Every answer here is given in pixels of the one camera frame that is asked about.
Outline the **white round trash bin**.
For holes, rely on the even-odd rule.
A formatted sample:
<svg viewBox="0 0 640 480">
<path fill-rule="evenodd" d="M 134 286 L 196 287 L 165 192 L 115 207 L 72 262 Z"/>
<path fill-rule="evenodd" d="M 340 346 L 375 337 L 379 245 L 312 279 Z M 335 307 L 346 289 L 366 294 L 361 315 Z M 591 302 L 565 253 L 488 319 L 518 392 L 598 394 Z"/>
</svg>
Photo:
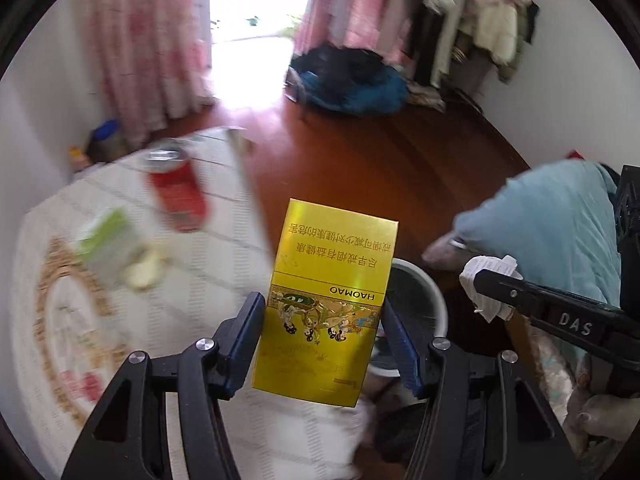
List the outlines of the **white round trash bin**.
<svg viewBox="0 0 640 480">
<path fill-rule="evenodd" d="M 448 311 L 438 285 L 416 264 L 395 258 L 368 372 L 399 378 L 409 389 L 434 384 L 433 342 L 447 338 Z"/>
</svg>

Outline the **yellow fruit peel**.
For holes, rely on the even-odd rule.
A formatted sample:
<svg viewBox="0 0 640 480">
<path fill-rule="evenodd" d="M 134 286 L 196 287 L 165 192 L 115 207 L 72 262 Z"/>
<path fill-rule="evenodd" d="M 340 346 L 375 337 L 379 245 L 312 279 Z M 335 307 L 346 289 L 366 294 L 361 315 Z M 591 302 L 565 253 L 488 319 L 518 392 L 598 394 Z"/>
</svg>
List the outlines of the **yellow fruit peel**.
<svg viewBox="0 0 640 480">
<path fill-rule="evenodd" d="M 166 255 L 156 248 L 148 249 L 122 272 L 124 283 L 133 290 L 147 290 L 160 284 L 168 266 Z"/>
</svg>

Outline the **white tissue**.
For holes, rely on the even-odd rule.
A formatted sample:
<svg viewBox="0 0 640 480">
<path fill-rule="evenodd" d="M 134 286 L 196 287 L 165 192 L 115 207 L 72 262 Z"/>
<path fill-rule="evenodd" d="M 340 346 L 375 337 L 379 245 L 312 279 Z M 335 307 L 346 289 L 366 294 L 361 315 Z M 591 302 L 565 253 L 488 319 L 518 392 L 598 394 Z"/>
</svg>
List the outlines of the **white tissue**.
<svg viewBox="0 0 640 480">
<path fill-rule="evenodd" d="M 466 296 L 474 304 L 474 312 L 490 323 L 494 318 L 509 321 L 514 309 L 503 302 L 506 294 L 502 291 L 504 278 L 521 280 L 518 262 L 510 255 L 502 258 L 475 256 L 465 263 L 459 281 Z"/>
</svg>

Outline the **light blue blanket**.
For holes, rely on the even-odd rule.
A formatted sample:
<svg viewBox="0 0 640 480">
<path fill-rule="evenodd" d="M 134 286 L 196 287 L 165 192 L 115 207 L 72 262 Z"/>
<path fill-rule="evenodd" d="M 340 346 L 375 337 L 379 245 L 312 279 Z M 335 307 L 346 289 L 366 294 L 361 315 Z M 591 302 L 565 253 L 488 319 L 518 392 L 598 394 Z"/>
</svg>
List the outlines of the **light blue blanket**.
<svg viewBox="0 0 640 480">
<path fill-rule="evenodd" d="M 494 197 L 458 214 L 454 235 L 473 257 L 512 256 L 525 281 L 620 308 L 615 192 L 597 162 L 552 162 L 507 180 Z"/>
</svg>

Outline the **green white paper box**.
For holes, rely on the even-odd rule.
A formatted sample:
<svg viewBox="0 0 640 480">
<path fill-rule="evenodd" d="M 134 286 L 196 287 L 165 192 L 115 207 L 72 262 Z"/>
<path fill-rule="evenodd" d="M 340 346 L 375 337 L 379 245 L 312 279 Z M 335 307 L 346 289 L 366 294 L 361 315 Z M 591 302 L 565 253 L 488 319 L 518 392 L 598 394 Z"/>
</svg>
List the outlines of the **green white paper box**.
<svg viewBox="0 0 640 480">
<path fill-rule="evenodd" d="M 76 257 L 106 288 L 114 288 L 143 247 L 142 236 L 122 207 L 104 210 L 76 240 Z"/>
</svg>

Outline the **blue lid plastic jar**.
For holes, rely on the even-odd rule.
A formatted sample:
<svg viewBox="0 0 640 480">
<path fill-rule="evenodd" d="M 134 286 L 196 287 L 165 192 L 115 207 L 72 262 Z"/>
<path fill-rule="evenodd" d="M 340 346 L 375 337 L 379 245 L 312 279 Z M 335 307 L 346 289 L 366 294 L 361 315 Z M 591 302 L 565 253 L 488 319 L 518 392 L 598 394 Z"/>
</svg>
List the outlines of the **blue lid plastic jar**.
<svg viewBox="0 0 640 480">
<path fill-rule="evenodd" d="M 129 153 L 127 141 L 120 131 L 119 122 L 110 119 L 91 133 L 88 151 L 99 162 L 114 162 Z"/>
</svg>

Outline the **blue and black clothes pile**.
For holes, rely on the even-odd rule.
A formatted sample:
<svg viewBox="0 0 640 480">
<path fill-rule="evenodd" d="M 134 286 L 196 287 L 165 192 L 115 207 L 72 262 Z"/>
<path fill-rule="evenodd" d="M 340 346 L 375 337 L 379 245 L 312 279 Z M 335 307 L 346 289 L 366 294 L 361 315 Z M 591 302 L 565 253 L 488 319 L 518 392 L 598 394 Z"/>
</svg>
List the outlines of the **blue and black clothes pile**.
<svg viewBox="0 0 640 480">
<path fill-rule="evenodd" d="M 409 94 L 404 78 L 381 55 L 327 42 L 294 56 L 286 83 L 305 105 L 354 116 L 395 114 Z"/>
</svg>

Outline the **clothes rack with coats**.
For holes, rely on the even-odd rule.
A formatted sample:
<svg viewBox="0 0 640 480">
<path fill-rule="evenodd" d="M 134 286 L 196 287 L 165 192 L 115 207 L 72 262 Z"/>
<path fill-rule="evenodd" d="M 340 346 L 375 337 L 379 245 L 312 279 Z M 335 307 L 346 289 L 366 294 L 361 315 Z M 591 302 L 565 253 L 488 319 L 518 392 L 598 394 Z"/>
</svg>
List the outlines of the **clothes rack with coats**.
<svg viewBox="0 0 640 480">
<path fill-rule="evenodd" d="M 452 64 L 473 53 L 512 78 L 536 11 L 533 0 L 308 0 L 292 58 L 326 42 L 368 49 L 404 78 L 405 105 L 443 108 Z"/>
</svg>

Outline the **red soda can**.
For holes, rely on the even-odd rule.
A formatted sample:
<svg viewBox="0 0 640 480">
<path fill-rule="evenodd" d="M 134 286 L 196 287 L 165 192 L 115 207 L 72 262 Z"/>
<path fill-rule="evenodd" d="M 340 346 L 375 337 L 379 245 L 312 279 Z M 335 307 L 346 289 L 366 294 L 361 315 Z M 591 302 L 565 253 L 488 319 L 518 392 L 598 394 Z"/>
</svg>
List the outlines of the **red soda can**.
<svg viewBox="0 0 640 480">
<path fill-rule="evenodd" d="M 163 139 L 144 153 L 143 165 L 160 210 L 177 231 L 191 232 L 205 223 L 208 206 L 191 154 L 177 139 Z"/>
</svg>

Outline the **white checkered tablecloth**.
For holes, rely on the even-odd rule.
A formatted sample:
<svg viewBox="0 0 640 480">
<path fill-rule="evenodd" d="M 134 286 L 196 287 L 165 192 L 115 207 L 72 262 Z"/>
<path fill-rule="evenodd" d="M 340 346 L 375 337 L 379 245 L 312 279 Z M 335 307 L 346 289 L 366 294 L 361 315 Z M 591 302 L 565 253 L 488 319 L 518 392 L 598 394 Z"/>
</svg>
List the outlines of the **white checkered tablecloth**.
<svg viewBox="0 0 640 480">
<path fill-rule="evenodd" d="M 35 435 L 25 453 L 48 479 L 62 474 L 96 398 L 130 352 L 178 353 L 235 316 L 247 294 L 269 287 L 273 255 L 243 166 L 242 130 L 201 130 L 184 143 L 209 204 L 203 229 L 179 233 L 163 222 L 138 153 L 61 188 L 22 221 L 10 331 Z M 90 292 L 62 268 L 76 240 L 113 209 L 166 258 L 147 290 Z"/>
</svg>

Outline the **pink floral curtain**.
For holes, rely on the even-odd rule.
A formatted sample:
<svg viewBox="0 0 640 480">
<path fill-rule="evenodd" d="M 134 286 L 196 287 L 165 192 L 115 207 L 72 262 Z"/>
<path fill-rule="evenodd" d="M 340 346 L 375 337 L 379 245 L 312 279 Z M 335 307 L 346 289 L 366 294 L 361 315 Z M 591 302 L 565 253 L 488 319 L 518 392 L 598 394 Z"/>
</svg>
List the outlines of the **pink floral curtain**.
<svg viewBox="0 0 640 480">
<path fill-rule="evenodd" d="M 215 102 L 194 0 L 81 0 L 81 9 L 96 76 L 130 148 Z"/>
</svg>

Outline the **yellow cigarette box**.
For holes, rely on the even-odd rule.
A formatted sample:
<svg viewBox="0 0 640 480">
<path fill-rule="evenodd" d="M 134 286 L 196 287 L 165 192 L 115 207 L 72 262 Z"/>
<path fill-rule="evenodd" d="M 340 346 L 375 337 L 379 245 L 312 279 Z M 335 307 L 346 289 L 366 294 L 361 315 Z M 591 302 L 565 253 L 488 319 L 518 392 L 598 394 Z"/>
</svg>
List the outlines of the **yellow cigarette box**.
<svg viewBox="0 0 640 480">
<path fill-rule="evenodd" d="M 352 408 L 374 344 L 398 224 L 291 200 L 286 211 L 253 386 Z"/>
</svg>

